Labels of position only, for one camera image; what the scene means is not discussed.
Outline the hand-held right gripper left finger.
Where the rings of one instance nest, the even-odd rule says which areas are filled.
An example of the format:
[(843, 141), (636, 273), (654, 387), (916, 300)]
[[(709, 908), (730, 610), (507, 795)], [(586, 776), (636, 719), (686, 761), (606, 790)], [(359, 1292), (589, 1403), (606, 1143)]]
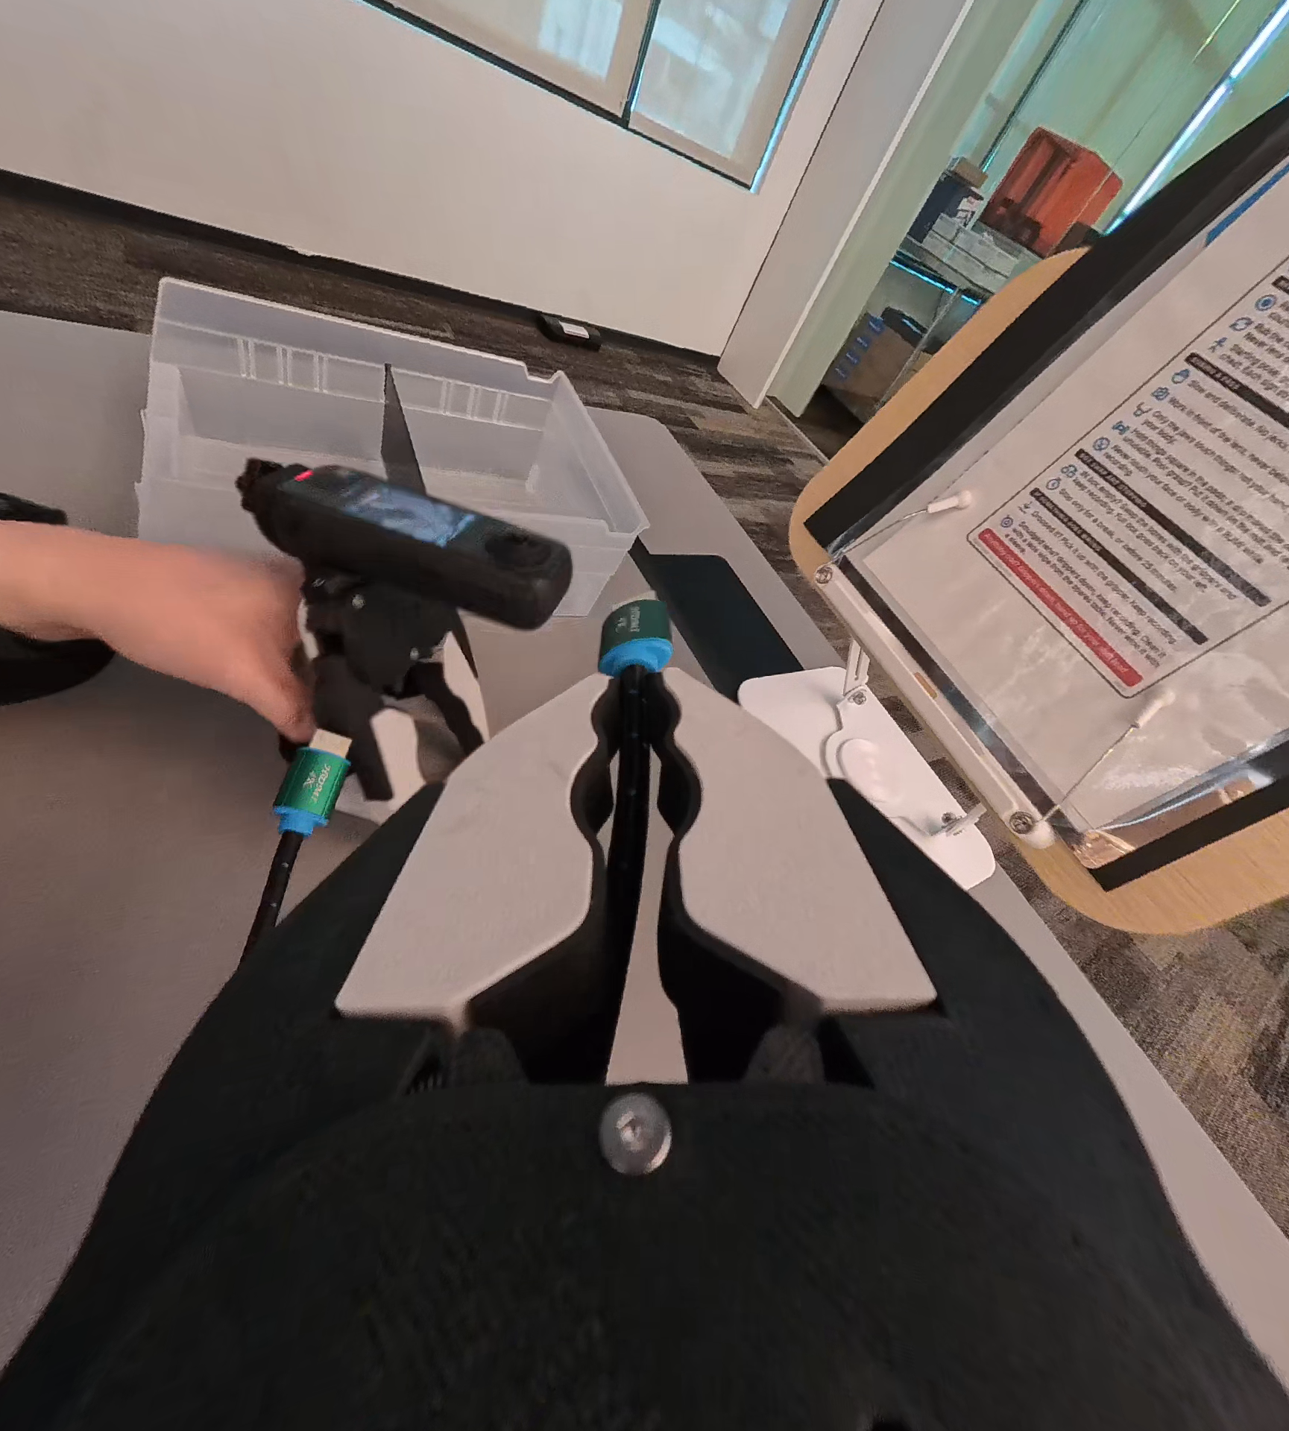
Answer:
[(335, 998), (356, 1022), (500, 1034), (529, 1080), (602, 1082), (622, 924), (598, 833), (614, 694), (582, 679), (447, 779)]

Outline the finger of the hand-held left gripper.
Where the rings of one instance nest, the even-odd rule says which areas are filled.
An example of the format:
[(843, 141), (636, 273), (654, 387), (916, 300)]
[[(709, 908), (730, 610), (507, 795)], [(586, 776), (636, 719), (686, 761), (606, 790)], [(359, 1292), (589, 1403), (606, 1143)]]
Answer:
[(383, 697), (347, 665), (313, 667), (313, 726), (345, 742), (351, 774), (368, 802), (395, 799), (381, 749), (372, 735), (372, 719), (383, 708)]
[(408, 801), (442, 785), (490, 736), (483, 690), (463, 631), (415, 663), (404, 695), (390, 697), (370, 719), (386, 801)]

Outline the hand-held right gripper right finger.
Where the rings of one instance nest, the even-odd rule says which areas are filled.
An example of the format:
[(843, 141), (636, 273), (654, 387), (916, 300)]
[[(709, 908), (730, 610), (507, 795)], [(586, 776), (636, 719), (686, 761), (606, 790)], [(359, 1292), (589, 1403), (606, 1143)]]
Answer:
[(655, 758), (670, 833), (655, 959), (689, 1082), (741, 1080), (773, 1029), (935, 1004), (827, 779), (793, 745), (668, 670)]

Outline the clear plastic organizer bin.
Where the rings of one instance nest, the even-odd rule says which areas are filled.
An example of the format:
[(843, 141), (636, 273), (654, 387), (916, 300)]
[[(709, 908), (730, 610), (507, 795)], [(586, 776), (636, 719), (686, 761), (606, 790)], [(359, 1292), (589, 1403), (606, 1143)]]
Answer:
[(236, 478), (251, 458), (383, 478), (404, 425), (427, 491), (568, 546), (563, 617), (586, 617), (647, 530), (561, 373), (163, 278), (142, 423), (137, 535), (261, 555)]

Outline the person's left hand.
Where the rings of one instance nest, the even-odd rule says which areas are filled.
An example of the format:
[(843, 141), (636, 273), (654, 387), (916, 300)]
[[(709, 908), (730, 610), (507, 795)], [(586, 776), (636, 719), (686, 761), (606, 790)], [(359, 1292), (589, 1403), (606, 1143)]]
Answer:
[(0, 630), (42, 644), (97, 640), (247, 706), (295, 744), (315, 729), (299, 597), (301, 567), (286, 558), (0, 521)]

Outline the white sign stand base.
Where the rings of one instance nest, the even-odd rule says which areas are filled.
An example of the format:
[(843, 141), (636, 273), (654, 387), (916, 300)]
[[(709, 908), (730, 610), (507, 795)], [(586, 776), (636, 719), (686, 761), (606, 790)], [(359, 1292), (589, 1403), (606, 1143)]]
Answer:
[(992, 877), (996, 863), (978, 831), (982, 804), (948, 793), (900, 726), (868, 688), (868, 658), (852, 646), (843, 667), (746, 679), (739, 706), (848, 785), (962, 890)]

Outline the instruction sign on wooden board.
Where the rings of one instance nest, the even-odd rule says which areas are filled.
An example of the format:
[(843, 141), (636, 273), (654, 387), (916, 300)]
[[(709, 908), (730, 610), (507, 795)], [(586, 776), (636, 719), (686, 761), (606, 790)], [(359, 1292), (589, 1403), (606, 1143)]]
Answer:
[(989, 300), (789, 549), (1071, 909), (1287, 899), (1289, 97)]

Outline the large grid window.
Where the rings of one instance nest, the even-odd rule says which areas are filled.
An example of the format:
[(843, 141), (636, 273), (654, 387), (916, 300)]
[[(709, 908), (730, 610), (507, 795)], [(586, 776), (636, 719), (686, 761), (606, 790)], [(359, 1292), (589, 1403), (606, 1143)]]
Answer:
[(771, 161), (827, 2), (372, 2), (736, 186)]

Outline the orange box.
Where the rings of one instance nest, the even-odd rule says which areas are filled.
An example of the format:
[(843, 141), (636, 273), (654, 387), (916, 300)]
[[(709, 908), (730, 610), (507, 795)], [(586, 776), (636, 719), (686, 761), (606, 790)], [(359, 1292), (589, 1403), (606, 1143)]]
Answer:
[(1046, 259), (1076, 229), (1094, 229), (1121, 189), (1096, 152), (1048, 129), (1028, 134), (985, 202), (978, 223)]

